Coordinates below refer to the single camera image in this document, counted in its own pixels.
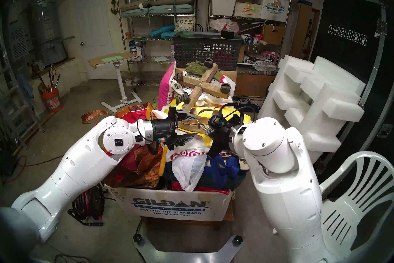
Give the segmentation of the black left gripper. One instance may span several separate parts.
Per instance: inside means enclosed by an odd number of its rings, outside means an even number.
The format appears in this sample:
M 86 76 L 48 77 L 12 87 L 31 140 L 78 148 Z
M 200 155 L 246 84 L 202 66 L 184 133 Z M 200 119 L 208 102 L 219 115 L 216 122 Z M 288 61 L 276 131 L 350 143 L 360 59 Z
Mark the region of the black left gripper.
M 170 150 L 173 150 L 174 147 L 184 146 L 198 135 L 197 133 L 178 135 L 176 133 L 177 121 L 194 121 L 198 120 L 198 117 L 187 112 L 177 112 L 176 107 L 169 107 L 167 110 L 168 113 L 159 110 L 152 111 L 152 143 L 156 147 L 164 143 Z

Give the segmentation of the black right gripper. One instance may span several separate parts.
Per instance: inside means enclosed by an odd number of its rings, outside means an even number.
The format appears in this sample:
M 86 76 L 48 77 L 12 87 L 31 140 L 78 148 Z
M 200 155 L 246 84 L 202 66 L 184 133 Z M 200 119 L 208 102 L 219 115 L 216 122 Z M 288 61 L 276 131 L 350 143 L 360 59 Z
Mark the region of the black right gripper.
M 209 136 L 212 138 L 213 143 L 207 152 L 208 157 L 214 159 L 221 153 L 223 149 L 230 149 L 230 134 L 232 132 L 232 128 L 235 128 L 238 125 L 238 114 L 232 115 L 230 119 L 225 119 L 219 114 L 214 114 L 209 119 L 209 127 L 212 129 L 212 132 L 209 134 Z

